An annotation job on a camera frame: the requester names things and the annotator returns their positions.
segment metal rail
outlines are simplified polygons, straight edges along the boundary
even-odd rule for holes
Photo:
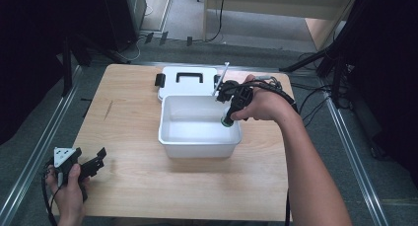
[[[320,83],[321,85],[325,84],[323,80],[320,80]],[[354,175],[375,225],[389,225],[383,212],[381,202],[376,194],[372,181],[362,164],[360,156],[357,153],[356,146],[350,136],[347,126],[345,125],[341,112],[335,107],[334,103],[330,99],[327,99],[326,103],[329,111],[331,112],[332,119],[334,120]]]
[[[25,197],[28,188],[31,185],[32,180],[36,176],[36,171],[40,164],[42,164],[42,160],[45,156],[46,151],[48,150],[49,144],[53,139],[62,118],[65,116],[65,113],[70,106],[74,94],[78,88],[79,78],[82,75],[82,69],[80,66],[77,66],[74,75],[73,75],[73,87],[68,92],[67,96],[61,98],[52,118],[50,119],[48,125],[46,126],[45,130],[43,131],[42,136],[40,137],[37,145],[28,160],[28,163],[22,170],[22,173],[19,175],[18,179],[16,180],[15,184],[13,185],[9,196],[5,200],[3,207],[0,211],[0,225],[6,226],[9,225],[18,208],[21,204],[22,200]]]

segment black latch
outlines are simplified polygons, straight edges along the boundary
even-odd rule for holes
[[[159,73],[156,76],[156,83],[154,84],[155,86],[160,86],[161,88],[164,88],[166,83],[166,74],[164,73]]]

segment black cable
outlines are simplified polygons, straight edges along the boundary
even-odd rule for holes
[[[318,90],[318,91],[323,91],[323,92],[328,92],[329,91],[329,89],[324,89],[324,88],[321,88],[321,87],[303,85],[303,84],[298,84],[298,83],[290,83],[290,84],[293,87],[304,89],[304,90]]]
[[[46,194],[46,181],[45,179],[47,178],[47,172],[45,172],[42,176],[41,176],[41,187],[42,187],[42,195],[43,195],[43,201],[45,203],[45,207],[46,207],[46,211],[48,212],[48,219],[49,222],[52,226],[57,226],[57,223],[55,221],[55,217],[52,214],[52,208],[49,205],[49,200],[48,200],[48,196]]]
[[[314,116],[319,112],[319,110],[322,108],[322,106],[323,106],[323,104],[325,103],[325,101],[327,101],[329,99],[329,96],[328,97],[326,97],[326,99],[324,99],[323,101],[321,101],[320,103],[319,103],[319,105],[317,105],[315,108],[313,108],[313,110],[308,114],[308,115],[306,115],[304,118],[303,118],[303,120],[305,120],[306,118],[308,118],[308,116],[310,116],[310,115],[312,115],[312,117],[311,117],[311,119],[310,119],[310,121],[307,123],[307,124],[305,124],[305,127],[307,127],[308,125],[310,125],[311,124],[311,122],[313,121],[313,119],[314,119]]]
[[[304,108],[304,105],[305,105],[305,103],[307,102],[308,98],[309,98],[310,96],[312,96],[314,93],[318,92],[318,91],[323,91],[322,89],[323,89],[323,88],[326,88],[326,87],[331,87],[331,85],[324,85],[324,86],[318,87],[318,88],[314,89],[312,92],[310,92],[310,93],[309,93],[309,94],[305,97],[304,101],[302,102],[301,107],[299,108],[299,114],[302,114],[302,109]]]
[[[210,38],[208,40],[205,40],[205,42],[213,41],[219,35],[219,33],[221,32],[221,29],[222,29],[222,12],[224,11],[224,2],[225,2],[225,0],[222,0],[222,3],[221,3],[221,12],[219,14],[219,29],[218,29],[218,32],[215,34],[215,36],[213,38]]]
[[[52,200],[51,200],[51,203],[50,203],[50,205],[49,205],[49,208],[50,208],[51,212],[52,212],[53,200],[55,199],[56,194],[57,194],[60,190],[61,190],[61,187],[59,187],[59,188],[56,190],[56,192],[53,194],[53,196],[52,196]]]
[[[311,55],[314,55],[314,52],[306,52],[306,53],[302,53],[299,57],[298,57],[298,62],[299,61],[301,61],[301,60],[303,60],[302,59],[302,57],[304,56],[304,55],[309,55],[309,56],[311,56]],[[307,69],[307,70],[316,70],[317,68],[318,68],[318,65],[316,65],[316,62],[318,61],[318,59],[317,60],[315,60],[315,61],[313,61],[313,62],[311,62],[311,63],[313,63],[313,67],[308,67],[307,65],[304,65],[303,67],[305,68],[305,69]]]
[[[285,216],[285,226],[290,225],[290,200],[289,200],[289,190],[286,196],[286,216]]]
[[[225,88],[223,90],[223,92],[226,92],[226,91],[229,91],[229,90],[232,90],[232,89],[236,89],[236,88],[241,88],[241,87],[257,87],[257,88],[260,88],[260,89],[263,89],[263,90],[267,90],[267,91],[273,92],[273,93],[275,93],[277,95],[280,95],[283,99],[285,99],[292,106],[292,108],[295,109],[295,111],[297,111],[295,100],[292,99],[292,97],[290,97],[288,94],[286,94],[281,89],[276,89],[276,90],[273,91],[273,90],[268,89],[265,86],[262,86],[259,83],[252,83],[252,82],[253,81],[249,81],[249,82],[246,82],[246,83],[237,85],[237,86],[232,86],[232,87]]]

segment hand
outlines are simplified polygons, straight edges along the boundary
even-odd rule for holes
[[[248,75],[245,82],[253,80],[253,75]],[[253,117],[256,120],[274,120],[279,122],[286,113],[296,113],[281,96],[261,88],[253,88],[252,102],[245,109],[232,113],[231,119],[241,120]]]
[[[55,169],[49,166],[49,174],[46,183],[55,194],[58,190],[57,179],[55,178]],[[55,196],[55,202],[58,205],[60,220],[58,225],[81,225],[86,214],[86,208],[83,204],[83,195],[81,193],[78,178],[80,176],[80,165],[75,164],[68,175],[67,186],[62,186]],[[86,178],[82,184],[86,185],[90,179]]]

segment wooden table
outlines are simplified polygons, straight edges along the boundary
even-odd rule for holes
[[[102,147],[107,151],[91,179],[87,215],[284,221],[288,182],[278,126],[242,121],[243,141],[228,159],[170,159],[158,141],[161,102],[154,82],[161,71],[106,69],[74,143],[83,151],[80,163]],[[241,82],[247,74],[228,71],[224,80]],[[289,78],[272,75],[293,96]]]

